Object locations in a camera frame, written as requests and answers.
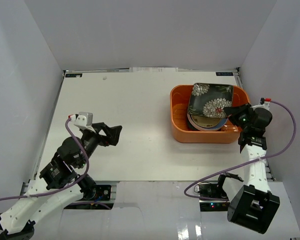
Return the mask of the light blue round plate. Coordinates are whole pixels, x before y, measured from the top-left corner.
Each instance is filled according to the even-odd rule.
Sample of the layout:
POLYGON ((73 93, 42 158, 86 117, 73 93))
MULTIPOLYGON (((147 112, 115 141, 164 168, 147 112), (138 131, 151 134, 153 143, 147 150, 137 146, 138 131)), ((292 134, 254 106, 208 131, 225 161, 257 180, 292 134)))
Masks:
POLYGON ((194 131, 202 131, 202 132, 215 132, 215 131, 219 131, 226 123, 227 123, 228 119, 227 118, 221 118, 220 123, 216 126, 213 127, 211 129, 208 128, 201 128, 199 126, 197 126, 192 120, 191 120, 191 115, 187 114, 187 126, 194 131))

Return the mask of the black floral square plate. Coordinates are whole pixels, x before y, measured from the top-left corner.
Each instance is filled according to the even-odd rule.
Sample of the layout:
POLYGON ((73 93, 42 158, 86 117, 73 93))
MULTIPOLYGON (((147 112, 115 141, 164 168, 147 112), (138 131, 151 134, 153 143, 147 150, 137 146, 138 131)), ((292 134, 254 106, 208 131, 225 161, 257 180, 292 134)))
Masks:
POLYGON ((234 86, 195 83, 192 86, 187 113, 193 116, 226 119, 224 108, 232 107, 234 86))

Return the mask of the beige patterned small plate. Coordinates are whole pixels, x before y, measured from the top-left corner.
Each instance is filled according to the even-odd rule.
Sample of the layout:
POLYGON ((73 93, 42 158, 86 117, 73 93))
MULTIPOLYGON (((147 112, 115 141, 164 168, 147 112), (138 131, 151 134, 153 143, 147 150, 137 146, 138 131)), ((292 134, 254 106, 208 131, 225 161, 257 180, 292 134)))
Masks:
POLYGON ((221 122, 220 118, 203 117, 197 115, 191 115, 190 118, 197 126, 205 129, 212 129, 221 122))

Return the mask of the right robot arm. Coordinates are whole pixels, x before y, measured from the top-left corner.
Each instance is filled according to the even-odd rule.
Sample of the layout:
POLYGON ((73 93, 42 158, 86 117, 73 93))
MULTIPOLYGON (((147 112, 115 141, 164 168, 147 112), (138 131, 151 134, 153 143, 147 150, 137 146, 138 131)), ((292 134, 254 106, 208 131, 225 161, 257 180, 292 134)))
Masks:
POLYGON ((264 234, 280 206, 280 198, 272 194, 266 174, 264 133, 273 119, 270 102, 266 99, 259 105, 247 103, 223 110, 230 122, 241 128, 238 145, 246 165, 243 177, 228 170, 221 174, 215 192, 219 198, 229 200, 229 222, 264 234))

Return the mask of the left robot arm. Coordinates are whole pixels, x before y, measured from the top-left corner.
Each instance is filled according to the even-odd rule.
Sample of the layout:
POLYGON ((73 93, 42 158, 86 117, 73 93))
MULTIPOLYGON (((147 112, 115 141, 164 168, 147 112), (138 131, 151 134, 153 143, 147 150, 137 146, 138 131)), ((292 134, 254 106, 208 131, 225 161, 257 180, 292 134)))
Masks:
POLYGON ((67 206, 101 205, 110 199, 110 186, 98 185, 88 175, 89 158, 97 147, 116 146, 122 126, 77 123, 80 138, 72 132, 54 153, 39 177, 16 203, 0 213, 0 240, 29 240, 35 225, 67 206))

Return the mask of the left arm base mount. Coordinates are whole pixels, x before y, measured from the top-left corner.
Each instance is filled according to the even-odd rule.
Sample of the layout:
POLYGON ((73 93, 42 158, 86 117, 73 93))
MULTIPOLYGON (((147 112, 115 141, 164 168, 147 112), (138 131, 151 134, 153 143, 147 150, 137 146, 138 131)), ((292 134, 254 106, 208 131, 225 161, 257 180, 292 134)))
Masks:
POLYGON ((114 206, 115 193, 110 184, 97 184, 94 196, 82 198, 66 206, 65 210, 111 210, 114 206))

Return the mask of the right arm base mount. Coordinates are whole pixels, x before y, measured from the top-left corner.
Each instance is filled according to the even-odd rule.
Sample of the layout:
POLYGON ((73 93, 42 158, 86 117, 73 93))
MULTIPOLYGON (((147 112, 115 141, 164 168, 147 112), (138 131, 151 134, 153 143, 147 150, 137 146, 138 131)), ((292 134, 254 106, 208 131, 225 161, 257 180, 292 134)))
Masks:
POLYGON ((193 188, 199 197, 200 211, 203 212, 227 212, 229 200, 225 192, 219 189, 216 182, 201 182, 193 188))

